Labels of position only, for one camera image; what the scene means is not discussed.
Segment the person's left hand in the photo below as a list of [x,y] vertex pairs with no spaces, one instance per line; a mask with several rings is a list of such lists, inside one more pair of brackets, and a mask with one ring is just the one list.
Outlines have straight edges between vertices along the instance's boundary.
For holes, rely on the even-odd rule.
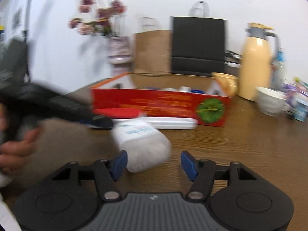
[[1,172],[6,175],[19,173],[30,162],[37,150],[37,140],[42,128],[27,131],[22,141],[8,141],[1,145]]

